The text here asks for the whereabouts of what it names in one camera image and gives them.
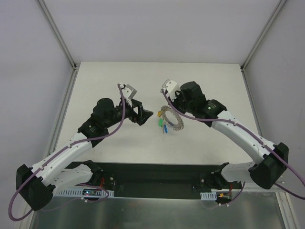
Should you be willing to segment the silver disc with key rings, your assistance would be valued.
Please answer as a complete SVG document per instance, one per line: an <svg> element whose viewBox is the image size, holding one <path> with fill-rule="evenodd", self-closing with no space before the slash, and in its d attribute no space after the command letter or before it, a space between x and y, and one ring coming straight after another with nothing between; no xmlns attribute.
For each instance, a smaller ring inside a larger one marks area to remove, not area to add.
<svg viewBox="0 0 305 229"><path fill-rule="evenodd" d="M181 131L184 129L184 122L182 118L170 106L163 105L160 108L160 111L162 111L162 115L160 118L163 120L164 125L170 127L174 131Z"/></svg>

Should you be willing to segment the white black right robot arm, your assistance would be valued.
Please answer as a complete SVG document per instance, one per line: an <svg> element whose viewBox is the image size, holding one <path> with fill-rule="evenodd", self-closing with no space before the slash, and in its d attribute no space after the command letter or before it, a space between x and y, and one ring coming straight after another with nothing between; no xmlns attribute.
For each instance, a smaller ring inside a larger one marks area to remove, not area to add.
<svg viewBox="0 0 305 229"><path fill-rule="evenodd" d="M200 86L192 81L179 86L170 80L164 85L171 105L182 114L192 114L192 119L227 136L244 150L251 162L223 163L206 181L210 187L226 188L231 182L253 182L270 189L286 171L289 148L284 143L275 144L244 127L217 100L205 98Z"/></svg>

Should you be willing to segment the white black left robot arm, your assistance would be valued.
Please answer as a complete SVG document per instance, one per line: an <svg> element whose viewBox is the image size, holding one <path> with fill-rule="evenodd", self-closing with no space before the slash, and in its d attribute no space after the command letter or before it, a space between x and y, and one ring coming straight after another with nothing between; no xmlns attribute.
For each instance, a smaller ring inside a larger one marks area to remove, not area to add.
<svg viewBox="0 0 305 229"><path fill-rule="evenodd" d="M88 183L97 186L102 177L101 169L91 160L81 163L75 169L65 168L77 157L96 147L103 139L112 136L125 119L142 126L152 111L145 110L140 101L121 99L114 105L112 99L102 98L92 113L66 143L42 161L28 167L21 165L16 171L16 191L31 210L44 208L60 191L74 185Z"/></svg>

